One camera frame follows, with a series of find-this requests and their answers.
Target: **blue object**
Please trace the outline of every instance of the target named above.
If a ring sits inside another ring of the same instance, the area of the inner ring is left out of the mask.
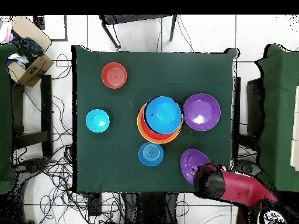
[[[162,135],[175,132],[182,121],[179,105],[169,97],[154,98],[148,102],[144,111],[145,123]]]
[[[100,109],[94,109],[86,116],[86,126],[95,133],[100,133],[107,130],[109,122],[110,121],[107,112]]]
[[[12,59],[8,59],[6,62],[6,66],[10,65],[12,63],[12,61],[13,61]]]
[[[163,155],[162,147],[152,142],[143,144],[138,152],[140,161],[148,167],[154,167],[162,162]]]

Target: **dark green tablecloth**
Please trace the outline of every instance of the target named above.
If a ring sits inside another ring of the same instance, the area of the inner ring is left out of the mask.
[[[290,166],[299,52],[272,44],[258,61],[265,87],[265,127],[260,136],[260,165],[279,191],[299,192],[299,171]],[[259,178],[266,182],[264,174]]]
[[[190,148],[204,152],[213,162],[229,164],[231,153],[232,60],[236,49],[226,54],[157,52],[77,51],[77,191],[193,191],[180,169],[180,157]],[[109,62],[121,63],[127,81],[119,89],[106,87],[100,73]],[[199,132],[184,125],[178,137],[165,145],[164,159],[146,167],[138,150],[147,142],[137,128],[138,110],[155,96],[180,101],[195,93],[215,97],[221,107],[218,124]],[[102,109],[110,117],[109,128],[92,133],[85,117]]]
[[[6,61],[18,49],[13,44],[0,45],[0,194],[7,193],[15,179],[11,166],[12,96]]]

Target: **chair leg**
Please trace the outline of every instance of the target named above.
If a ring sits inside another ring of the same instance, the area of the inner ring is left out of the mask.
[[[106,34],[109,36],[111,39],[112,43],[114,44],[115,48],[120,48],[118,44],[116,44],[114,38],[112,37],[111,33],[109,32],[108,28],[106,27],[105,22],[102,22],[102,27],[104,28]]]
[[[173,15],[173,17],[172,17],[172,24],[171,24],[171,38],[169,39],[170,41],[172,41],[172,38],[173,38],[173,32],[175,31],[176,17],[177,17],[177,15]]]

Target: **bowl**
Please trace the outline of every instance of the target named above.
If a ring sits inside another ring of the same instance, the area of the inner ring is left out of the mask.
[[[180,129],[183,125],[183,119],[182,119],[182,122],[180,123],[180,126],[179,128],[168,138],[165,138],[165,139],[162,139],[162,140],[157,140],[157,139],[154,139],[154,138],[151,138],[150,136],[148,136],[143,128],[142,128],[142,125],[141,125],[141,120],[142,120],[142,113],[143,113],[143,109],[144,109],[145,105],[141,108],[138,116],[137,116],[137,127],[138,127],[138,130],[140,132],[140,134],[149,142],[152,142],[154,144],[165,144],[165,143],[168,143],[172,140],[174,140],[180,133]]]
[[[198,168],[207,163],[210,163],[210,159],[197,149],[187,149],[180,158],[183,176],[191,185]]]
[[[156,140],[163,140],[165,138],[169,138],[172,133],[170,134],[165,134],[165,135],[162,135],[162,134],[158,134],[156,133],[155,131],[151,130],[147,125],[146,123],[144,122],[144,119],[141,118],[141,126],[142,126],[142,129],[144,131],[144,133],[146,133],[149,137],[151,138],[154,138]]]
[[[110,120],[107,112],[101,109],[94,109],[86,115],[86,126],[95,133],[107,130]]]
[[[158,134],[171,134],[182,122],[182,112],[174,99],[158,96],[151,99],[144,108],[144,122]]]
[[[220,119],[220,106],[215,98],[208,94],[194,94],[183,106],[186,124],[196,131],[212,129]]]
[[[161,163],[163,155],[162,147],[152,142],[143,144],[138,151],[140,161],[148,167],[154,167]]]
[[[121,64],[111,62],[102,69],[101,78],[107,87],[118,89],[126,82],[127,71]]]

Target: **purple bowl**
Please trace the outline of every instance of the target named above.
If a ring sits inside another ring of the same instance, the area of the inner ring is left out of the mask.
[[[193,178],[197,169],[210,163],[210,159],[197,149],[187,149],[180,158],[180,168],[184,178],[193,185]]]
[[[194,94],[184,103],[186,124],[196,131],[212,129],[218,123],[220,114],[219,103],[208,94]]]

